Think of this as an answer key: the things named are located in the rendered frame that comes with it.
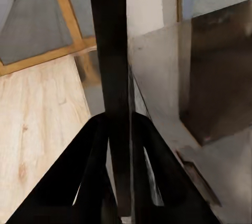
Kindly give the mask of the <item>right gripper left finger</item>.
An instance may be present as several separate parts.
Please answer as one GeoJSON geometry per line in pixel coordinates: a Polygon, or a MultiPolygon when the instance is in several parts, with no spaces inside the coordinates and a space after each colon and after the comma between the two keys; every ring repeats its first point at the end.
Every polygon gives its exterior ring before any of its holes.
{"type": "Polygon", "coordinates": [[[84,125],[5,224],[100,224],[106,113],[84,125]]]}

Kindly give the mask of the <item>poster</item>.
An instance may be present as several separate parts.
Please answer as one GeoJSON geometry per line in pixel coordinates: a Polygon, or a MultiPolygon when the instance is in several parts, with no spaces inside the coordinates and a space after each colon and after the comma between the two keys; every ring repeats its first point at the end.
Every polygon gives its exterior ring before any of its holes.
{"type": "Polygon", "coordinates": [[[90,0],[119,217],[131,217],[126,0],[90,0]]]}

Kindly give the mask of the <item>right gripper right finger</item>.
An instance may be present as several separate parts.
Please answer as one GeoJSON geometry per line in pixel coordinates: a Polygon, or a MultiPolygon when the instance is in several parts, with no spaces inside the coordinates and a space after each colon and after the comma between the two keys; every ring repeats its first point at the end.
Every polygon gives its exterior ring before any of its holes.
{"type": "Polygon", "coordinates": [[[135,224],[220,224],[152,121],[132,113],[135,224]],[[152,203],[144,147],[164,206],[152,203]]]}

